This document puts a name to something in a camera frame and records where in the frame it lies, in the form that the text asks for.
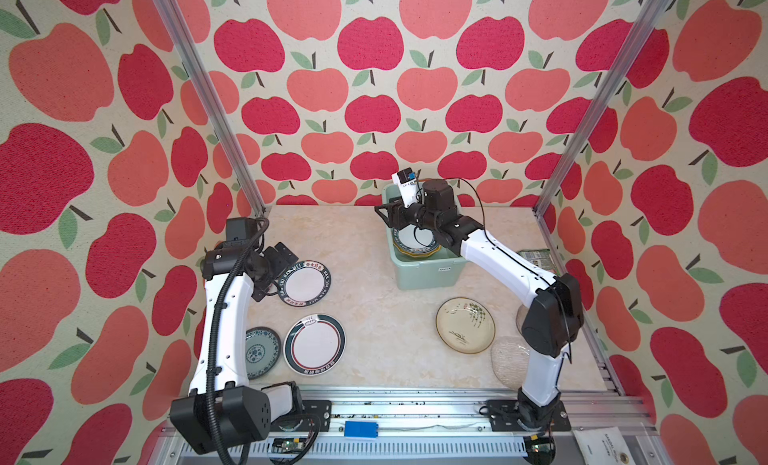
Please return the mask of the yellow dotted scalloped plate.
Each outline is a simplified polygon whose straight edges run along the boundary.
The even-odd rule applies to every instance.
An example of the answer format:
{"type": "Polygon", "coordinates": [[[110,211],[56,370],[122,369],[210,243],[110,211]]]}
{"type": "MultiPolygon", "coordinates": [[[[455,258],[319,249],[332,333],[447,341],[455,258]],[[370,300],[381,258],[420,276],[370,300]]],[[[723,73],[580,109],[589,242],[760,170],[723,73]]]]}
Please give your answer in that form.
{"type": "Polygon", "coordinates": [[[391,231],[394,257],[402,261],[437,259],[444,248],[438,244],[432,231],[409,225],[391,231]]]}

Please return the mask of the large green rimmed white plate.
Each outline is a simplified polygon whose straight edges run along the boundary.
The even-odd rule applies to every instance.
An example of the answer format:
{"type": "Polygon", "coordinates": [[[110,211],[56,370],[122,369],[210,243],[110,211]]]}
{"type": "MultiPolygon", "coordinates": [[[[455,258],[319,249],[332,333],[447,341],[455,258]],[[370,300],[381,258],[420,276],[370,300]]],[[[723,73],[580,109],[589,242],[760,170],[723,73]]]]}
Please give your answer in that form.
{"type": "Polygon", "coordinates": [[[327,314],[312,314],[297,321],[283,344],[288,367],[302,376],[330,371],[342,358],[347,337],[342,324],[327,314]]]}

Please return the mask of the cream plate with bamboo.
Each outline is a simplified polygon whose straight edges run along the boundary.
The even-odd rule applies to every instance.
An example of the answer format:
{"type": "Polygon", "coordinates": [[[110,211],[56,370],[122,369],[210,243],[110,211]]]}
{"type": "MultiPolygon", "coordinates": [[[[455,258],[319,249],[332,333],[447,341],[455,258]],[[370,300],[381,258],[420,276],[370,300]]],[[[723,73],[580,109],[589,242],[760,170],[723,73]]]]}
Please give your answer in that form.
{"type": "Polygon", "coordinates": [[[446,300],[436,314],[436,330],[441,340],[454,351],[478,354],[491,346],[496,326],[490,311],[467,298],[446,300]]]}

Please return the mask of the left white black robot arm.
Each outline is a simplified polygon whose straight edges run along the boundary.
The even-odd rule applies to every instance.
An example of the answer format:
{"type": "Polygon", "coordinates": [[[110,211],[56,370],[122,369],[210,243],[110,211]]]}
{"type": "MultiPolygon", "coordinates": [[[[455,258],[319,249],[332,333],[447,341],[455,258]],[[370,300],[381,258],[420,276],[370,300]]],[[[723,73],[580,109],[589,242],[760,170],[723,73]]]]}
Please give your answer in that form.
{"type": "Polygon", "coordinates": [[[254,389],[247,376],[248,308],[298,260],[283,243],[265,246],[268,227],[265,217],[229,219],[225,241],[206,253],[200,355],[187,395],[170,406],[169,419],[187,444],[199,455],[216,453],[224,464],[234,463],[233,447],[246,463],[252,443],[267,439],[273,423],[301,420],[304,413],[296,383],[254,389]]]}

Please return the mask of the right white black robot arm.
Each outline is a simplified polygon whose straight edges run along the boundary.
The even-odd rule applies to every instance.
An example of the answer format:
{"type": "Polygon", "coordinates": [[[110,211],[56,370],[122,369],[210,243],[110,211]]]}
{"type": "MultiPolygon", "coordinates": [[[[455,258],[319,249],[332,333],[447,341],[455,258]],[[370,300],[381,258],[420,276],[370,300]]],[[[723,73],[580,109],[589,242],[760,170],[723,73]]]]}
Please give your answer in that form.
{"type": "Polygon", "coordinates": [[[497,241],[483,221],[459,212],[447,180],[420,180],[410,168],[394,173],[392,180],[400,196],[374,208],[388,228],[413,225],[431,231],[438,245],[480,266],[527,308],[522,337],[530,352],[518,389],[517,420],[531,431],[548,426],[560,404],[563,364],[572,359],[571,344],[584,325],[578,280],[534,265],[497,241]]]}

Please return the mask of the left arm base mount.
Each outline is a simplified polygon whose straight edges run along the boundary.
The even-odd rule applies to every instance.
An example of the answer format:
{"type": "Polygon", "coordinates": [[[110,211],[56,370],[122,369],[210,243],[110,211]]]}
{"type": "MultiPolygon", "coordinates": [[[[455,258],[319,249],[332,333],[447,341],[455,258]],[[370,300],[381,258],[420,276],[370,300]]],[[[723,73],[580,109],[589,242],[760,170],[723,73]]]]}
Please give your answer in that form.
{"type": "Polygon", "coordinates": [[[285,415],[271,424],[271,433],[306,433],[313,428],[328,432],[332,415],[330,400],[304,400],[298,414],[285,415]]]}

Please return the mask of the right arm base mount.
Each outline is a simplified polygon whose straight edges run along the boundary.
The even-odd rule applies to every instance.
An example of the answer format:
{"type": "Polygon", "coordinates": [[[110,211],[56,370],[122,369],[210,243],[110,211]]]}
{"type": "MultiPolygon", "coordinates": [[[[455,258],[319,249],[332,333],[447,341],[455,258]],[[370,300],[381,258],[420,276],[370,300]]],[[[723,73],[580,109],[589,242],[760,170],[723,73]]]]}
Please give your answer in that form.
{"type": "Polygon", "coordinates": [[[572,430],[568,413],[561,400],[539,407],[527,399],[488,400],[478,413],[487,418],[494,432],[544,433],[572,430]]]}

